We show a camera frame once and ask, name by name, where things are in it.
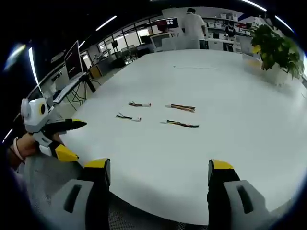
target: potted plant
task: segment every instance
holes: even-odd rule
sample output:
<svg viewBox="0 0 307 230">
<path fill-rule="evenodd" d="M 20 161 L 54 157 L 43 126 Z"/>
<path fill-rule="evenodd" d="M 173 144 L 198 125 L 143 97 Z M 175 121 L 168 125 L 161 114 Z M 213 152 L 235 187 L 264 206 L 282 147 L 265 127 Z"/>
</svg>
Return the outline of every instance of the potted plant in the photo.
<svg viewBox="0 0 307 230">
<path fill-rule="evenodd" d="M 279 36 L 267 25 L 251 29 L 251 44 L 254 53 L 260 53 L 262 69 L 268 81 L 282 85 L 288 73 L 293 78 L 300 78 L 304 72 L 304 64 L 300 59 L 297 45 L 287 37 Z"/>
</svg>

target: white shirt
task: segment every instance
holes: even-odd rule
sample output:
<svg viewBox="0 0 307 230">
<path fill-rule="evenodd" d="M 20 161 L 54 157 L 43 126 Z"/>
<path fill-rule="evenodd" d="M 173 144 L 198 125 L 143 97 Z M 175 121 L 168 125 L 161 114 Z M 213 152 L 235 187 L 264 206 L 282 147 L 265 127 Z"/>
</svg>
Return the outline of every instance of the white shirt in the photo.
<svg viewBox="0 0 307 230">
<path fill-rule="evenodd" d="M 199 40 L 205 39 L 201 28 L 203 25 L 206 26 L 203 19 L 199 15 L 191 12 L 188 12 L 182 20 L 182 28 L 185 29 L 185 34 L 187 36 L 197 37 Z"/>
</svg>

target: colored wires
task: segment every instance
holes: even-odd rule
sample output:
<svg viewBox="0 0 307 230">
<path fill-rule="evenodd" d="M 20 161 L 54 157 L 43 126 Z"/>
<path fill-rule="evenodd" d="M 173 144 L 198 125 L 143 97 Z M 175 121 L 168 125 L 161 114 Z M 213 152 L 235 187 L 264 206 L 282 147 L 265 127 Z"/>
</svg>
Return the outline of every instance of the colored wires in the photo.
<svg viewBox="0 0 307 230">
<path fill-rule="evenodd" d="M 198 128 L 199 125 L 195 126 L 195 125 L 190 125 L 190 124 L 184 124 L 178 121 L 170 121 L 170 120 L 166 120 L 161 122 L 163 124 L 173 124 L 173 125 L 179 125 L 179 126 L 183 126 L 183 127 L 187 127 L 187 128 Z"/>
<path fill-rule="evenodd" d="M 120 115 L 116 115 L 117 118 L 121 118 L 121 119 L 128 119 L 131 121 L 137 121 L 140 122 L 141 118 L 140 117 L 129 117 L 129 116 L 124 116 L 123 114 L 119 113 Z"/>
<path fill-rule="evenodd" d="M 136 104 L 134 101 L 129 102 L 128 105 L 134 106 L 134 107 L 151 107 L 152 104 L 148 103 L 148 104 Z"/>
<path fill-rule="evenodd" d="M 192 113 L 195 112 L 195 107 L 192 107 L 192 106 L 184 106 L 184 105 L 178 105 L 178 104 L 167 104 L 166 107 L 167 108 L 181 109 L 181 110 L 189 111 L 189 112 L 192 112 Z"/>
</svg>

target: green leaves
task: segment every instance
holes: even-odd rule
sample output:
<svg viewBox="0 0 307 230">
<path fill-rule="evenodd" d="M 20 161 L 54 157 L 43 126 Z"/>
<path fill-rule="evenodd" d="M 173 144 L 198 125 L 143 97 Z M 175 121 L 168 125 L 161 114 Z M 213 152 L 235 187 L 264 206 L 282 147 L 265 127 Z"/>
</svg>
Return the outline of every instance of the green leaves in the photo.
<svg viewBox="0 0 307 230">
<path fill-rule="evenodd" d="M 264 69 L 271 69 L 275 63 L 280 68 L 285 68 L 292 75 L 298 78 L 304 71 L 304 64 L 296 44 L 289 38 L 280 37 L 267 25 L 251 29 L 253 46 L 260 46 L 260 56 Z"/>
</svg>

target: bracelet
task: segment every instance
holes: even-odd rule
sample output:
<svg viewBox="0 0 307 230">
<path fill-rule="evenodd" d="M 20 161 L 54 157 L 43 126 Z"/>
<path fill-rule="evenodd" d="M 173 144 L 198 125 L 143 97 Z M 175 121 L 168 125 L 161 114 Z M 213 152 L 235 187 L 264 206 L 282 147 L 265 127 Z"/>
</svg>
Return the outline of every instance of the bracelet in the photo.
<svg viewBox="0 0 307 230">
<path fill-rule="evenodd" d="M 20 152 L 19 152 L 18 147 L 17 147 L 17 139 L 18 139 L 18 137 L 16 137 L 16 138 L 14 139 L 14 143 L 13 143 L 13 146 L 14 146 L 14 153 L 15 153 L 15 155 L 23 162 L 24 159 L 23 159 L 23 157 L 20 155 Z"/>
</svg>

